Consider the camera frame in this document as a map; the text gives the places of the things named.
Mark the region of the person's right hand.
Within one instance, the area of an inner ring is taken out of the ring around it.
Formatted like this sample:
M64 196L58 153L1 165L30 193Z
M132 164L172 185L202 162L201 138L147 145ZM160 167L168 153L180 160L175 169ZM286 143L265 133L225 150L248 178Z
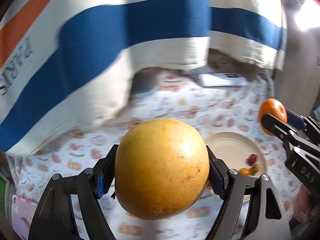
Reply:
M319 203L312 198L310 191L302 184L293 202L294 218L305 223L308 220L308 215L315 216L318 211Z

